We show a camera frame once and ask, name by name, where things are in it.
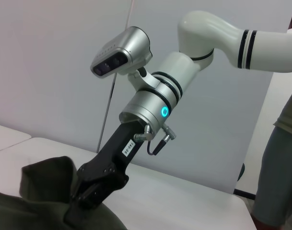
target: person's leg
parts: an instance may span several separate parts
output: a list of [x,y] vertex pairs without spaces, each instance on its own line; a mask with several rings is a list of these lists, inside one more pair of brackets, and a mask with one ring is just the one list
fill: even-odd
[[252,216],[258,230],[279,230],[292,214],[292,134],[276,127],[264,151]]

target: white wall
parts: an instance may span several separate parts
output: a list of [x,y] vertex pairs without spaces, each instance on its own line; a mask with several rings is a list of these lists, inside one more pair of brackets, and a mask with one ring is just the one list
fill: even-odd
[[262,157],[274,123],[292,94],[292,73],[274,73],[245,158],[245,172],[236,188],[256,194]]
[[[292,0],[135,0],[130,25],[150,37],[154,57],[146,66],[148,72],[178,50],[177,22],[192,10],[212,12],[243,29],[286,32]],[[198,75],[167,120],[177,138],[155,157],[142,146],[133,162],[232,193],[272,73],[236,69],[221,51],[214,55],[214,62]],[[118,76],[103,144],[133,95],[127,78]]]
[[111,79],[90,64],[130,0],[0,0],[0,125],[95,151]]

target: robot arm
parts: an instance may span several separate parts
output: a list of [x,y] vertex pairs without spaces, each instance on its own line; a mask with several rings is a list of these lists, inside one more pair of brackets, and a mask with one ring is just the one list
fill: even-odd
[[[95,56],[91,71],[99,78],[128,74],[136,94],[119,115],[121,125],[90,162],[78,170],[65,222],[77,227],[88,209],[96,208],[113,191],[128,182],[125,174],[144,141],[156,155],[175,138],[165,121],[197,75],[221,49],[241,69],[292,72],[292,34],[240,30],[202,11],[188,13],[178,25],[180,52],[171,53],[156,72],[144,66],[152,58],[150,40],[130,27],[108,42]],[[150,141],[163,129],[165,137],[150,153]]]
[[222,50],[234,67],[292,72],[292,34],[241,30],[203,11],[186,14],[178,24],[180,52],[202,59]]

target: cable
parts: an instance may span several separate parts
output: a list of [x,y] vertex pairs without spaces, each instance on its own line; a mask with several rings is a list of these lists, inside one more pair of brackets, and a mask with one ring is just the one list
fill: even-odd
[[[131,0],[130,10],[129,10],[129,13],[128,13],[128,16],[127,16],[127,22],[126,22],[126,25],[125,25],[125,30],[128,28],[128,25],[130,23],[130,19],[131,19],[133,7],[134,7],[134,1],[135,0]],[[108,115],[109,107],[110,107],[110,104],[111,104],[111,101],[112,101],[112,95],[113,95],[113,91],[114,91],[114,87],[115,87],[115,83],[116,83],[116,76],[117,76],[117,73],[114,74],[111,91],[109,93],[109,98],[108,98],[108,102],[107,102],[107,106],[106,106],[106,110],[105,110],[104,120],[103,120],[103,124],[102,124],[102,128],[101,128],[101,133],[100,133],[100,138],[99,138],[99,142],[98,142],[96,153],[98,153],[100,151],[100,145],[101,145],[101,141],[102,141],[102,137],[103,137],[103,133],[104,133],[104,129],[105,129],[107,115]]]
[[150,152],[150,143],[151,143],[151,141],[148,141],[147,152],[149,155],[153,156],[154,154],[152,152]]

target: dark green fabric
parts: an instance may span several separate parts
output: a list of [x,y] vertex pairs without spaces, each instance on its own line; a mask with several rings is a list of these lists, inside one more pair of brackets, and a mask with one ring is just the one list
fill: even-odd
[[[68,157],[52,158],[23,167],[20,184],[22,198],[0,193],[0,230],[72,230],[63,218],[76,181],[76,169]],[[89,211],[78,229],[125,230],[126,227],[101,204]]]
[[240,174],[239,174],[239,176],[237,178],[237,181],[239,181],[241,179],[241,177],[243,176],[244,172],[245,172],[245,164],[242,165],[242,168],[241,168]]
[[262,159],[253,216],[280,227],[292,214],[292,134],[275,127]]
[[274,125],[292,134],[292,95]]

